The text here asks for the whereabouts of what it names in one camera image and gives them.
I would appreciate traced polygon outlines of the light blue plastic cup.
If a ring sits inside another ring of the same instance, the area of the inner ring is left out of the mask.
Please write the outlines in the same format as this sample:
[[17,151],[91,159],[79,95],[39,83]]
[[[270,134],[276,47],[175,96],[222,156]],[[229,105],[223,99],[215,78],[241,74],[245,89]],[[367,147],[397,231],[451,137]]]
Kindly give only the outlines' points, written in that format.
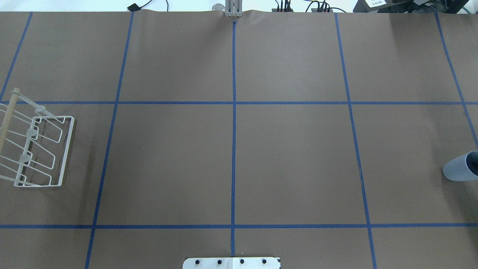
[[442,173],[453,182],[478,180],[478,152],[471,151],[454,158],[444,165]]

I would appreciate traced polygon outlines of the small black device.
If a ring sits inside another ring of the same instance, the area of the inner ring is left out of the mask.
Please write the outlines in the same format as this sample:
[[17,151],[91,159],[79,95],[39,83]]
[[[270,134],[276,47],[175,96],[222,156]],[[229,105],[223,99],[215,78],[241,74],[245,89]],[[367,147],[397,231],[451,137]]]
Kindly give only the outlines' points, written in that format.
[[130,12],[136,12],[136,11],[141,10],[142,8],[140,6],[138,6],[136,3],[133,3],[132,5],[128,6],[127,9]]

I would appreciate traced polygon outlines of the black box with label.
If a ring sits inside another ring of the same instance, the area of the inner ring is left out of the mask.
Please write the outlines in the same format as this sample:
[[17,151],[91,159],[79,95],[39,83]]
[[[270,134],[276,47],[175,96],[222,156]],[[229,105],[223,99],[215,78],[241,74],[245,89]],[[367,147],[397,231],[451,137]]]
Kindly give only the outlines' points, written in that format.
[[413,0],[357,0],[354,13],[404,13]]

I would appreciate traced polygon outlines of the aluminium frame post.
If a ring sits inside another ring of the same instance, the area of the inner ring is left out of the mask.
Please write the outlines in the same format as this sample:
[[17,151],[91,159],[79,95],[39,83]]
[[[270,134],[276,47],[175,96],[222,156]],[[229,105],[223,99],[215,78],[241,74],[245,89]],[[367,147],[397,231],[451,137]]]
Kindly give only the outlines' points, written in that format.
[[242,0],[226,0],[225,1],[225,17],[242,17],[243,4]]

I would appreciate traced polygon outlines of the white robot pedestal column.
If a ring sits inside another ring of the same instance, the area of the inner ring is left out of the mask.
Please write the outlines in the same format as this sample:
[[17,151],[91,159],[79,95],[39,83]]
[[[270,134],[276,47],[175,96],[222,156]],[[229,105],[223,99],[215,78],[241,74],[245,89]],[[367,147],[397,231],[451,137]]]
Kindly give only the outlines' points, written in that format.
[[197,257],[187,258],[183,269],[281,269],[277,257]]

